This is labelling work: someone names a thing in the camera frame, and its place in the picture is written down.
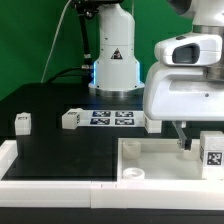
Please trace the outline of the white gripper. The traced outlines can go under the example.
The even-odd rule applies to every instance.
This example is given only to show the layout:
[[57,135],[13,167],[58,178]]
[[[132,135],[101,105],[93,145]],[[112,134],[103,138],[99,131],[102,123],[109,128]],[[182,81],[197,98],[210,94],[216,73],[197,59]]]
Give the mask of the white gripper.
[[224,82],[207,78],[222,54],[222,38],[187,33],[155,45],[157,62],[147,74],[143,111],[151,120],[173,121],[181,150],[191,150],[185,121],[224,121]]

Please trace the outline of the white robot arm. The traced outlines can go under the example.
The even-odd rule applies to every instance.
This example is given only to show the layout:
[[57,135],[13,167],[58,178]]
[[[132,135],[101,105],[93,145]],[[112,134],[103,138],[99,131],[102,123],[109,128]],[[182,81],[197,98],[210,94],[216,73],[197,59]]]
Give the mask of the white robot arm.
[[188,121],[224,121],[224,0],[167,0],[193,20],[192,31],[155,45],[157,62],[140,81],[134,56],[133,17],[122,0],[81,0],[85,17],[100,15],[100,54],[90,91],[103,96],[143,92],[143,123],[159,133],[171,121],[185,143]]

